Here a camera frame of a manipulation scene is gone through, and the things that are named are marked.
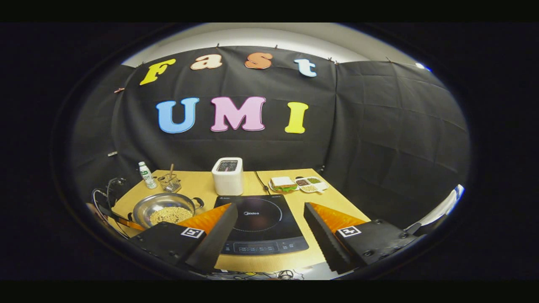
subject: black induction cooker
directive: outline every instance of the black induction cooker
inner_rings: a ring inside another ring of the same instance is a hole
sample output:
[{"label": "black induction cooker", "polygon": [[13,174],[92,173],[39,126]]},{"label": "black induction cooker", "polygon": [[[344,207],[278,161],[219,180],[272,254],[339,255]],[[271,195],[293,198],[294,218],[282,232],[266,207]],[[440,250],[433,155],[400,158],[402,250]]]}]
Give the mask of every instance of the black induction cooker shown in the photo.
[{"label": "black induction cooker", "polygon": [[309,248],[283,195],[219,196],[214,207],[236,203],[238,220],[222,254],[258,256]]}]

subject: white ceiling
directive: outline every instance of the white ceiling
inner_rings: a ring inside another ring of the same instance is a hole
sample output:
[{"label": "white ceiling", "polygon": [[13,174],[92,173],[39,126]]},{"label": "white ceiling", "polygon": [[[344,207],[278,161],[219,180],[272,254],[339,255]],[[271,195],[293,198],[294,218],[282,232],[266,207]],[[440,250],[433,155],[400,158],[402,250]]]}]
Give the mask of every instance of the white ceiling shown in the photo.
[{"label": "white ceiling", "polygon": [[205,23],[164,39],[123,62],[135,67],[170,54],[206,47],[267,46],[349,61],[417,61],[372,36],[335,23]]}]

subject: table surface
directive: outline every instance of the table surface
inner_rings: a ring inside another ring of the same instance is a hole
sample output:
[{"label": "table surface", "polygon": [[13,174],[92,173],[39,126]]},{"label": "table surface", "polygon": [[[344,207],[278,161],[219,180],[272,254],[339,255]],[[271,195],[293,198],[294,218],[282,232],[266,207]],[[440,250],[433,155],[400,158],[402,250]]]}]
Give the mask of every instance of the table surface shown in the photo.
[{"label": "table surface", "polygon": [[[168,170],[156,170],[152,173],[152,175],[159,178],[167,173],[169,173]],[[182,188],[177,192],[178,194],[187,196],[189,198],[199,197],[204,201],[204,207],[197,210],[196,215],[213,209],[218,195],[215,192],[213,176],[210,171],[174,171],[174,174],[176,174],[181,180],[180,183]],[[243,174],[244,191],[242,196],[267,195],[267,192],[264,191],[253,171],[244,171]],[[293,268],[309,267],[314,264],[326,262],[322,251],[320,250],[320,247],[318,246],[314,235],[309,228],[309,225],[303,217],[303,210],[306,202],[313,202],[327,206],[366,222],[370,221],[365,214],[363,214],[357,207],[348,201],[348,199],[333,188],[331,184],[329,184],[313,169],[258,171],[258,175],[266,185],[272,177],[281,176],[288,176],[292,180],[298,176],[315,176],[328,184],[329,188],[324,190],[322,194],[318,192],[305,193],[301,190],[284,194],[290,210],[292,211],[292,214],[298,223],[307,244],[309,245],[309,249],[299,252],[275,254],[269,256],[235,256],[221,254],[215,265],[215,268],[217,269],[239,272],[273,272],[290,270]],[[156,182],[158,184],[157,188],[148,189],[144,181],[141,181],[117,201],[116,205],[113,207],[113,211],[116,214],[127,218],[128,213],[133,211],[134,206],[140,200],[144,199],[145,197],[164,192],[159,186],[159,182]],[[117,225],[111,220],[112,219],[109,218],[109,221],[113,223],[115,228],[117,228]],[[141,232],[140,230],[132,229],[124,225],[121,226],[122,230],[130,237],[136,236]]]}]

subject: stainless steel pot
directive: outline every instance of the stainless steel pot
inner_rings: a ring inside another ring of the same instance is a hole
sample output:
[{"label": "stainless steel pot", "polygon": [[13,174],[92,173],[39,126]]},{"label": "stainless steel pot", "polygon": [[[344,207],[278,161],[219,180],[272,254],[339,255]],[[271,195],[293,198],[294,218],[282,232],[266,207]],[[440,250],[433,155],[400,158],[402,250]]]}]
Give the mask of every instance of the stainless steel pot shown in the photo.
[{"label": "stainless steel pot", "polygon": [[173,192],[164,192],[146,197],[135,205],[133,209],[133,220],[145,228],[150,228],[152,226],[150,221],[151,214],[165,207],[182,207],[189,210],[194,216],[197,209],[204,207],[204,201],[197,197],[193,199],[198,202],[198,207],[195,207],[195,204],[190,198]]}]

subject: letter m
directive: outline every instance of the letter m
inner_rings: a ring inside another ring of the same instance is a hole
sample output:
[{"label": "letter m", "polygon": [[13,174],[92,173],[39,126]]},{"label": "letter m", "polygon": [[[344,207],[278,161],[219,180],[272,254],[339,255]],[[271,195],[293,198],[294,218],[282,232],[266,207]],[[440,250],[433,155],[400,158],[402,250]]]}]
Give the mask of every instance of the letter m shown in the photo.
[{"label": "letter m", "polygon": [[225,117],[234,130],[245,118],[242,128],[244,130],[263,130],[262,104],[266,102],[263,97],[249,97],[238,109],[228,97],[218,97],[211,100],[215,104],[215,124],[210,128],[214,132],[224,132],[229,127],[225,124]]}]

